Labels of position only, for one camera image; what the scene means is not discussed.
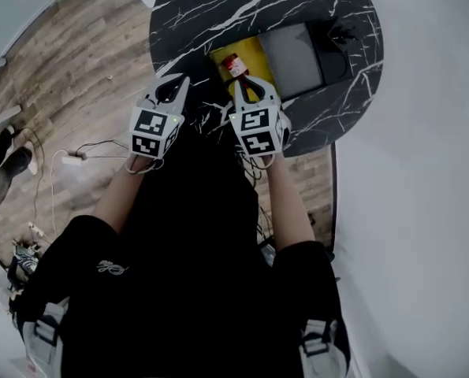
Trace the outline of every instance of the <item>wooden floor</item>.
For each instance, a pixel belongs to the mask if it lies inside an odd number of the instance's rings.
[[[54,238],[50,168],[60,149],[106,139],[128,141],[132,106],[154,79],[148,46],[151,11],[140,0],[59,0],[19,38],[0,69],[0,112],[20,104],[23,113],[12,123],[28,127],[16,143],[29,138],[43,164],[43,176],[26,171],[17,176],[0,206],[0,259],[13,256],[12,239],[29,240],[32,221]],[[89,156],[125,156],[105,144]],[[58,234],[78,214],[90,213],[124,160],[92,158],[83,167],[54,161],[55,224]],[[316,229],[330,239],[332,167],[330,149],[288,160]],[[259,181],[261,205],[269,211],[268,187]]]

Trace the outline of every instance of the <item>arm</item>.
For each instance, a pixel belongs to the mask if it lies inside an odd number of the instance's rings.
[[[132,169],[142,169],[150,161],[148,158],[138,157],[134,161]],[[103,220],[117,234],[120,234],[144,177],[145,175],[132,175],[127,172],[125,167],[122,167],[115,174],[92,215]]]
[[[274,163],[267,169],[276,249],[305,241],[314,241],[303,200],[297,191],[283,154],[275,154]]]

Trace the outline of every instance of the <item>black marble table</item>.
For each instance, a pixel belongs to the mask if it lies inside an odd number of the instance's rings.
[[[209,52],[276,27],[331,17],[359,38],[348,46],[353,78],[284,103],[292,121],[285,155],[310,153],[352,128],[378,89],[383,38],[371,0],[157,0],[150,26],[154,68],[157,76],[191,77],[187,108],[196,111],[195,126],[220,140],[233,104]]]

